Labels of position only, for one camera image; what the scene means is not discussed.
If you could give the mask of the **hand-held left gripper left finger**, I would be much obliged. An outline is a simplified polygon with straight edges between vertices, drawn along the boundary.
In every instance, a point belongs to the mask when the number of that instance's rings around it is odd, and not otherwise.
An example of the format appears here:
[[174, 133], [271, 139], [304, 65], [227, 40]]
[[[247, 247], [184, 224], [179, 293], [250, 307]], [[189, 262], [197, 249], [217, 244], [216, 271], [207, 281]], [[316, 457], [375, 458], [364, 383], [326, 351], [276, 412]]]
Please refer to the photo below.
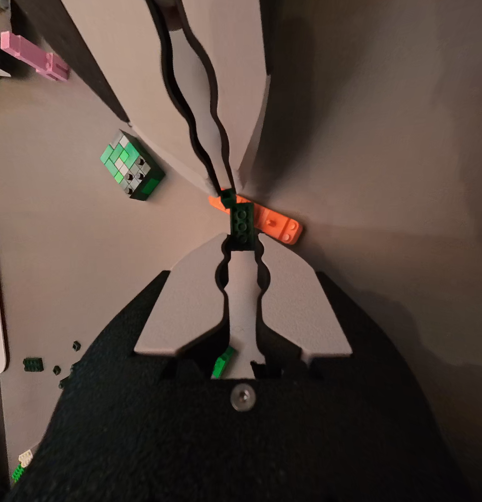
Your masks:
[[229, 345], [230, 236], [220, 233], [171, 268], [134, 347], [137, 355], [193, 361], [210, 378]]

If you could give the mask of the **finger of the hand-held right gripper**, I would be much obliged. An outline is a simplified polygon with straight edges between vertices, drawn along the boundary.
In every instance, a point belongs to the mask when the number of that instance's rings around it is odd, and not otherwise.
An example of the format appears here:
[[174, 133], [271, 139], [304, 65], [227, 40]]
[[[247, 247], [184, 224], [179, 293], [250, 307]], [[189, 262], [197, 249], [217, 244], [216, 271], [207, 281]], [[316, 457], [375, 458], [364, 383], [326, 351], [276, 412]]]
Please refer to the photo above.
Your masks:
[[173, 47], [155, 1], [63, 1], [76, 28], [147, 146], [208, 195], [221, 187], [180, 90]]
[[235, 187], [243, 190], [260, 142], [269, 97], [260, 1], [182, 1], [188, 27], [212, 64]]

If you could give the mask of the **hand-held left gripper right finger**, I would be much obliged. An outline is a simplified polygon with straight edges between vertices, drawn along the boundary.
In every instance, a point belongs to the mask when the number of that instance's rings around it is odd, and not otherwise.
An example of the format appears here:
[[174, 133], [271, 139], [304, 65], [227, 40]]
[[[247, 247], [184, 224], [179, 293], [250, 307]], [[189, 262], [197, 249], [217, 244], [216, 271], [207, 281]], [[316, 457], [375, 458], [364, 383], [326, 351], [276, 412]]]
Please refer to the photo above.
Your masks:
[[257, 348], [286, 367], [315, 358], [349, 357], [352, 348], [316, 271], [265, 234], [257, 240]]

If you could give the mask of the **orange lego brick separator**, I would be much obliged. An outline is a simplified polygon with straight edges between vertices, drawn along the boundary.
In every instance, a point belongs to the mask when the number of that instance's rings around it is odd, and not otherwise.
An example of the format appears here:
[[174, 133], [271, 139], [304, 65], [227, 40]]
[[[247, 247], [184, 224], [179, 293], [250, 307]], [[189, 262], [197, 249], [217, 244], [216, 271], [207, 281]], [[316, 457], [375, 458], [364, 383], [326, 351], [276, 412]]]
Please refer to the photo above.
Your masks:
[[[236, 201], [237, 204], [244, 206], [247, 204], [253, 205], [252, 235], [254, 235], [256, 229], [287, 245], [293, 245], [299, 239], [303, 226], [296, 220], [257, 203], [252, 203], [252, 201], [240, 195], [236, 196]], [[238, 251], [254, 250], [253, 237], [247, 236], [242, 242], [239, 237], [240, 233], [234, 229], [234, 223], [232, 217], [230, 217], [230, 249]]]

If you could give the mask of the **dark green lego plate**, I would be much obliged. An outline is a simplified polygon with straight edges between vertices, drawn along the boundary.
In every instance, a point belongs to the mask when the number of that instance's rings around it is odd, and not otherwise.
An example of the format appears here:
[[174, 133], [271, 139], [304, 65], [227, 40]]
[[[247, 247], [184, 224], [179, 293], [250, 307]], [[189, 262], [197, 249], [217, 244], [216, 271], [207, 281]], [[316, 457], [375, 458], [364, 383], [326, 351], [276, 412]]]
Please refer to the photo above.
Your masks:
[[255, 250], [254, 204], [252, 202], [237, 203], [230, 208], [231, 251], [250, 252]]

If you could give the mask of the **pink lego pig figure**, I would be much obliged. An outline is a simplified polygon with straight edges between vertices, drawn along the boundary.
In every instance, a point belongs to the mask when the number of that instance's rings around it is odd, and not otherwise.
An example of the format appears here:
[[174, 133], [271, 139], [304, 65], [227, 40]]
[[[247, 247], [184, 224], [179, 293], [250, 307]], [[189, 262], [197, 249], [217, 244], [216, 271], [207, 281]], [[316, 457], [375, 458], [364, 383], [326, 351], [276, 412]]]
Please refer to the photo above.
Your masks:
[[0, 49], [26, 63], [36, 73], [49, 80], [66, 82], [70, 66], [53, 52], [46, 52], [26, 38], [10, 31], [0, 33]]

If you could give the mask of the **small green white lego block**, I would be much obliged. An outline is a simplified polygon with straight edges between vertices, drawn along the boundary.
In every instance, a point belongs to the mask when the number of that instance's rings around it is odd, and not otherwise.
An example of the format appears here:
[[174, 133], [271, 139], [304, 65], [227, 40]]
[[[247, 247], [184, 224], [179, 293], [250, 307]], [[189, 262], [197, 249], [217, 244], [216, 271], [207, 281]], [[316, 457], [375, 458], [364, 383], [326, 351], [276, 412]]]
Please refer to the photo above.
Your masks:
[[225, 352], [215, 361], [211, 379], [219, 380], [222, 377], [234, 355], [236, 355], [236, 350], [233, 347], [228, 346]]

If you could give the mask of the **large green mosaic lego block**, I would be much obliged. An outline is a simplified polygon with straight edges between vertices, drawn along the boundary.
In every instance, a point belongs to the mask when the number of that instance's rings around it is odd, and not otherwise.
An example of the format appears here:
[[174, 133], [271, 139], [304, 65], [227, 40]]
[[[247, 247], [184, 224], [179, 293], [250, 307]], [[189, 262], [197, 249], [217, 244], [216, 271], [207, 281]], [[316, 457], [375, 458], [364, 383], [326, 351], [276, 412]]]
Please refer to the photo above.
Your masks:
[[165, 178], [165, 171], [134, 135], [118, 129], [100, 161], [125, 195], [147, 201]]

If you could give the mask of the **pile of dark green lego bricks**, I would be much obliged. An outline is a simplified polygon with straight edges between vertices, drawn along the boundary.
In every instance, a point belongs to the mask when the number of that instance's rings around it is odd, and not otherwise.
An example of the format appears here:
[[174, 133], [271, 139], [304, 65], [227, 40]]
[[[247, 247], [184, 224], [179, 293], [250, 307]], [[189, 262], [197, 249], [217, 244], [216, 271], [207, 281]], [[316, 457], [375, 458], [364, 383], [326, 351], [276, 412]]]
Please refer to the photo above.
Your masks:
[[52, 373], [58, 377], [58, 388], [62, 391], [66, 388], [81, 358], [82, 343], [79, 340], [72, 342], [72, 357], [67, 364], [56, 364], [52, 368]]

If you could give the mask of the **pile of bright green lego bricks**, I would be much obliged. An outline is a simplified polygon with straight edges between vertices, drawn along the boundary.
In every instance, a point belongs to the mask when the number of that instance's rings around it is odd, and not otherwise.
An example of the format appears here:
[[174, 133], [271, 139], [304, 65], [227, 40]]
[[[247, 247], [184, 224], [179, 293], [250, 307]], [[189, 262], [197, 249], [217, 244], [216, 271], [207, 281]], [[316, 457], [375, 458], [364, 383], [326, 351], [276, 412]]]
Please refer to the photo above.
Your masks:
[[18, 480], [22, 477], [22, 475], [30, 465], [33, 456], [34, 455], [32, 449], [28, 449], [18, 456], [18, 464], [11, 475], [11, 480], [13, 484], [17, 483]]

